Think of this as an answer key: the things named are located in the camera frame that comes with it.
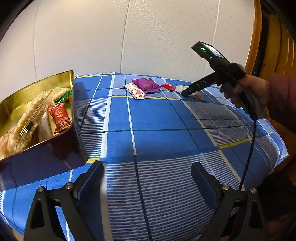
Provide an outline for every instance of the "gold tin box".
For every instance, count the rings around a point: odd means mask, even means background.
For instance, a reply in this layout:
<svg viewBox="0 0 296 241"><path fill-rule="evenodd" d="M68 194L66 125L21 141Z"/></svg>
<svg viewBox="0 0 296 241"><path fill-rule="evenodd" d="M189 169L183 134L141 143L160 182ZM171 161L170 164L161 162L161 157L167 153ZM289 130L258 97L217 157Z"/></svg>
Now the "gold tin box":
<svg viewBox="0 0 296 241"><path fill-rule="evenodd" d="M37 81L7 97L0 103L0 136L17 124L29 102L39 93L55 87L72 88L73 82L74 73L70 70ZM65 107L73 120L72 103L66 104ZM49 124L53 134L55 123L52 118L49 118ZM33 145L24 151L0 161L0 191L69 171L86 162L73 124L66 131L39 143L36 128L32 143Z"/></svg>

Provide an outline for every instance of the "red sleeve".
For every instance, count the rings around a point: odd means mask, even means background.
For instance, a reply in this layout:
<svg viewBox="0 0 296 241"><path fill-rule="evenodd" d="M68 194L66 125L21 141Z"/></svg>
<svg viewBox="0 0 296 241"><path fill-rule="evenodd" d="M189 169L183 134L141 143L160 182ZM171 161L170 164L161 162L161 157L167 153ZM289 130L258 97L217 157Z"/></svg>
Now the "red sleeve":
<svg viewBox="0 0 296 241"><path fill-rule="evenodd" d="M272 74L269 85L270 117L296 134L296 78Z"/></svg>

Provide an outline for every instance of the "metal screw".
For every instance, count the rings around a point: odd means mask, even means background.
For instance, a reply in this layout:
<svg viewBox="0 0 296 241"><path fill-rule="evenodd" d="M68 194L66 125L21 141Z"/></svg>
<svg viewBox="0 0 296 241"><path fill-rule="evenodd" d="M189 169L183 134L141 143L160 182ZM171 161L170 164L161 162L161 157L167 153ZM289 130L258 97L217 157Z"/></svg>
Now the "metal screw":
<svg viewBox="0 0 296 241"><path fill-rule="evenodd" d="M257 189L256 188L251 188L250 191L251 191L251 193L254 193L254 194L257 193Z"/></svg>
<svg viewBox="0 0 296 241"><path fill-rule="evenodd" d="M228 190L230 187L228 184L222 184L222 189Z"/></svg>
<svg viewBox="0 0 296 241"><path fill-rule="evenodd" d="M66 189L71 189L73 186L74 186L73 183L66 183L64 187L65 187Z"/></svg>
<svg viewBox="0 0 296 241"><path fill-rule="evenodd" d="M44 191L44 187L38 187L37 192L43 192Z"/></svg>

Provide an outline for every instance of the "human hand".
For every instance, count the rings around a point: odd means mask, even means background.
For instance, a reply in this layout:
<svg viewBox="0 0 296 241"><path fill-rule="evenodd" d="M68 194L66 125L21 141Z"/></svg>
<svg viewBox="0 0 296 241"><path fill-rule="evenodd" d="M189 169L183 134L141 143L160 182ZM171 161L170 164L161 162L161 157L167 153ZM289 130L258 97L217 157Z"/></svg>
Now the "human hand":
<svg viewBox="0 0 296 241"><path fill-rule="evenodd" d="M259 77L253 75L246 75L240 81L242 86L245 88L250 88L255 96L258 98L262 107L265 108L268 104L268 96L269 96L269 82ZM226 99L230 99L231 103L234 104L237 108L242 106L239 95L243 91L243 87L240 84L237 84L233 89L233 93L227 93L223 90L223 85L220 88L220 92L224 93L224 97Z"/></svg>

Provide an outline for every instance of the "white wall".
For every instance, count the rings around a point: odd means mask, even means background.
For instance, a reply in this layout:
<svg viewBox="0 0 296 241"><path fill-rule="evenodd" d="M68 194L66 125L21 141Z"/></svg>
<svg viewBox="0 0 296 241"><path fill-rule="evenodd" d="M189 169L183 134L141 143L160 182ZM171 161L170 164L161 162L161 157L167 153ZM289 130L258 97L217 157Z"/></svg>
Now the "white wall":
<svg viewBox="0 0 296 241"><path fill-rule="evenodd" d="M0 42L0 100L70 69L195 81L211 69L191 46L245 65L253 23L253 0L35 0Z"/></svg>

